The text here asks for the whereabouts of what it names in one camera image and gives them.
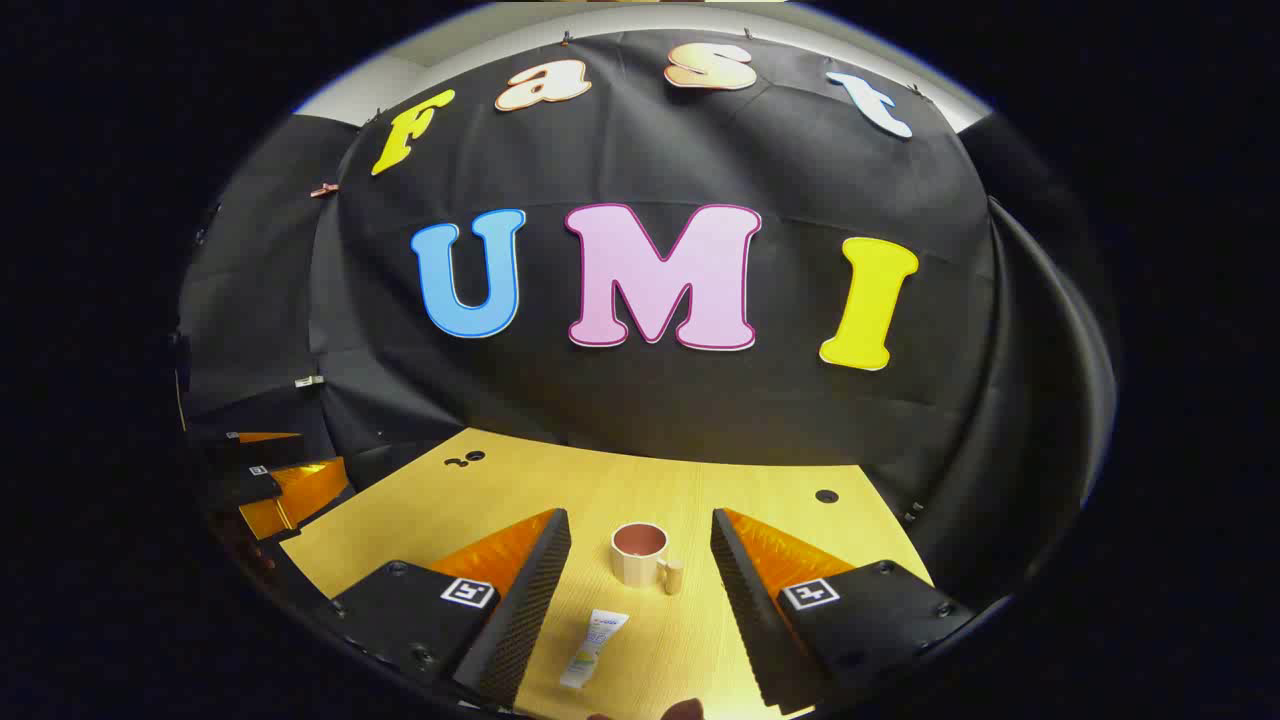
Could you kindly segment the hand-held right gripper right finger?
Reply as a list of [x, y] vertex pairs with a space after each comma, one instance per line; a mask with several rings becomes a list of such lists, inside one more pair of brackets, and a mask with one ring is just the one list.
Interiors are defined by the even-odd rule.
[[731, 509], [710, 552], [762, 700], [791, 714], [872, 697], [975, 614], [891, 559], [855, 566]]

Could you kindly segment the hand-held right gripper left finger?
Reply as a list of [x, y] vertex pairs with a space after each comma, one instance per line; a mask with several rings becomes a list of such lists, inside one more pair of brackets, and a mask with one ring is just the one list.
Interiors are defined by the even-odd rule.
[[512, 708], [572, 544], [548, 509], [421, 566], [392, 560], [328, 605], [328, 629], [411, 685]]

